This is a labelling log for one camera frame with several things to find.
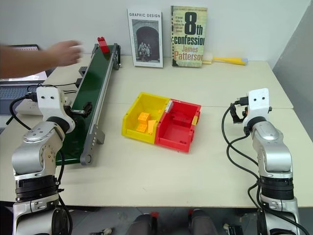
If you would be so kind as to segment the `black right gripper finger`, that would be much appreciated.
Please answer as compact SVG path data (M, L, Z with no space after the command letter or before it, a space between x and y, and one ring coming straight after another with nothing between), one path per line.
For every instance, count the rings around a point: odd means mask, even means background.
M236 103L231 103L230 104L230 114L232 116L232 120L234 124L238 124L239 123L239 116L236 113L236 107L235 107Z

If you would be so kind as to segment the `person's bare hand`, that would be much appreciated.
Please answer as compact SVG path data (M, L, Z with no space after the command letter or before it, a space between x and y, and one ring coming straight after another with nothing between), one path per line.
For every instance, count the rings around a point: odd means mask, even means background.
M82 50L78 41L70 40L52 45L45 53L53 67L65 67L78 63Z

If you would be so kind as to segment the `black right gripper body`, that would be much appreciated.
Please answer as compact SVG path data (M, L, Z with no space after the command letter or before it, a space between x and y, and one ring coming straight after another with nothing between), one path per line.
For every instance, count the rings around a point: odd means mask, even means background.
M238 118L238 123L243 123L244 119L247 117L247 106L242 110L242 117Z

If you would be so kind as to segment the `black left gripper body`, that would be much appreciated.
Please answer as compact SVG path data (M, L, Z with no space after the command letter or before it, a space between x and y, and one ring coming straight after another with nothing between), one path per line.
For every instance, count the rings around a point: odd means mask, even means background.
M82 116L85 114L84 110L73 108L72 100L69 97L65 97L63 108L68 116L73 115Z

